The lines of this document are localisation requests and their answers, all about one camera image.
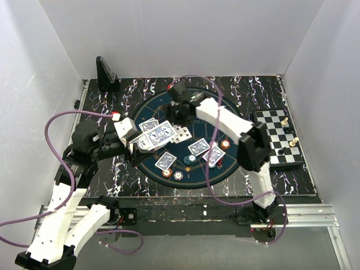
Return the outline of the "red yellow chip stack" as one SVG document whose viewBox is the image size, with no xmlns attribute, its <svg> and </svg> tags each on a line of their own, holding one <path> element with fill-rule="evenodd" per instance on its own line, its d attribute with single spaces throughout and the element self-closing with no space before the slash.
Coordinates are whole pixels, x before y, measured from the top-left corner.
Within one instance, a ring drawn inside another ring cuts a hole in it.
<svg viewBox="0 0 360 270">
<path fill-rule="evenodd" d="M 164 170 L 162 172 L 162 174 L 163 174 L 163 177 L 165 177 L 165 178 L 170 177 L 172 175 L 172 170 L 171 169 Z"/>
</svg>

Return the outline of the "red black triangle marker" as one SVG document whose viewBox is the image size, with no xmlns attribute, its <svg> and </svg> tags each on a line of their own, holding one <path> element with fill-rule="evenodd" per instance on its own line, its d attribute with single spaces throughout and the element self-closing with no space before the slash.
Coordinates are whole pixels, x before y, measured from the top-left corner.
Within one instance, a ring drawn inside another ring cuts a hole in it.
<svg viewBox="0 0 360 270">
<path fill-rule="evenodd" d="M 218 161 L 218 167 L 222 168 L 222 161 L 223 161 L 223 157 Z"/>
</svg>

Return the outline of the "dealt blue playing card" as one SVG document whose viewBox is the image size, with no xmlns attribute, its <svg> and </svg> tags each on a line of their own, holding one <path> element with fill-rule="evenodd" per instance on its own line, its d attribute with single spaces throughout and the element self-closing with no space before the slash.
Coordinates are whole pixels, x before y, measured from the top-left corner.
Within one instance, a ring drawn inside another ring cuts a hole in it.
<svg viewBox="0 0 360 270">
<path fill-rule="evenodd" d="M 139 124 L 139 127 L 140 127 L 141 131 L 145 132 L 145 131 L 155 128 L 157 125 L 159 125 L 158 120 L 155 118 L 151 118 L 151 119 Z"/>
</svg>

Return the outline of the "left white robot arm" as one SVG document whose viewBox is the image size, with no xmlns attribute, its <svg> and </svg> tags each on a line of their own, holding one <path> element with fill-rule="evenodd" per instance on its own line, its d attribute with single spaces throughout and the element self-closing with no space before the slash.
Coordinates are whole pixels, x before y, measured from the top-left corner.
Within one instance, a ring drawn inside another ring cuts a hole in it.
<svg viewBox="0 0 360 270">
<path fill-rule="evenodd" d="M 15 264 L 25 269 L 73 269 L 86 242 L 103 224 L 113 225 L 121 217 L 117 200 L 100 196 L 89 212 L 71 228 L 76 209 L 98 171 L 98 161 L 124 155 L 131 165 L 153 153 L 136 142 L 142 133 L 130 118 L 116 121 L 101 134 L 97 123 L 76 125 L 71 144 L 63 153 L 55 176 L 51 201 L 33 242 L 19 253 Z"/>
</svg>

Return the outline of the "blue card being drawn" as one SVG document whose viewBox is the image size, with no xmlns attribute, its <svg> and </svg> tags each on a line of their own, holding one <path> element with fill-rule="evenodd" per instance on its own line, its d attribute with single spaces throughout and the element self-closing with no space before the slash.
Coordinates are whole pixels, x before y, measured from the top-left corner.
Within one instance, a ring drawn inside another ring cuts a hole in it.
<svg viewBox="0 0 360 270">
<path fill-rule="evenodd" d="M 169 142 L 169 140 L 174 138 L 176 135 L 177 132 L 168 120 L 160 123 L 155 128 L 146 132 L 146 137 L 153 148 Z"/>
</svg>

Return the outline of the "red yellow chips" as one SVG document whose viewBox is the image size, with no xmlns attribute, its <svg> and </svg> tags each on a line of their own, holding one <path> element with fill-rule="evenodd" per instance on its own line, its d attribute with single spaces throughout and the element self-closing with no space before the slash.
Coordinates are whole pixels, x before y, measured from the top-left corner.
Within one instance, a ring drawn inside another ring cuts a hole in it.
<svg viewBox="0 0 360 270">
<path fill-rule="evenodd" d="M 220 144 L 221 148 L 224 150 L 229 149 L 230 145 L 231 144 L 228 140 L 223 140 Z"/>
</svg>

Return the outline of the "blue white chip stack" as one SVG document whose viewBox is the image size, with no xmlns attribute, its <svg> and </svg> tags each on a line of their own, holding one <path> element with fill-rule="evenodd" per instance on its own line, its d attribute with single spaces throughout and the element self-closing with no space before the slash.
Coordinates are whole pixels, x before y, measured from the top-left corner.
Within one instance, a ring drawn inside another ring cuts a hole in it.
<svg viewBox="0 0 360 270">
<path fill-rule="evenodd" d="M 173 175 L 174 179 L 176 181 L 180 181 L 183 179 L 183 173 L 182 172 L 175 172 L 174 175 Z"/>
</svg>

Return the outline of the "green poker chip stack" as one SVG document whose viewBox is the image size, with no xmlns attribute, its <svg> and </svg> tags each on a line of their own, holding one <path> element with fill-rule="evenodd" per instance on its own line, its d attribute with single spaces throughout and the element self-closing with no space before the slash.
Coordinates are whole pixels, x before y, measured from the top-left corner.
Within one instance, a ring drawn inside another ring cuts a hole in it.
<svg viewBox="0 0 360 270">
<path fill-rule="evenodd" d="M 196 156 L 194 154 L 190 154 L 184 157 L 183 162 L 187 165 L 190 166 L 192 165 L 194 162 L 196 161 Z"/>
</svg>

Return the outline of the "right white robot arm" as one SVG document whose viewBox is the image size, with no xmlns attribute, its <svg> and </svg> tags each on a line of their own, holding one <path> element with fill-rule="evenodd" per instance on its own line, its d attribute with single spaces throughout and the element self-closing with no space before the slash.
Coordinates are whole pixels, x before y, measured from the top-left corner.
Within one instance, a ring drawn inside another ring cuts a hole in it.
<svg viewBox="0 0 360 270">
<path fill-rule="evenodd" d="M 278 202 L 271 183 L 271 146 L 266 125 L 242 119 L 222 106 L 221 97 L 210 97 L 202 90 L 194 92 L 183 83 L 172 83 L 167 91 L 171 102 L 164 105 L 164 112 L 171 123 L 184 126 L 198 118 L 235 143 L 237 162 L 249 173 L 255 219 L 264 224 L 270 222 L 275 217 Z"/>
</svg>

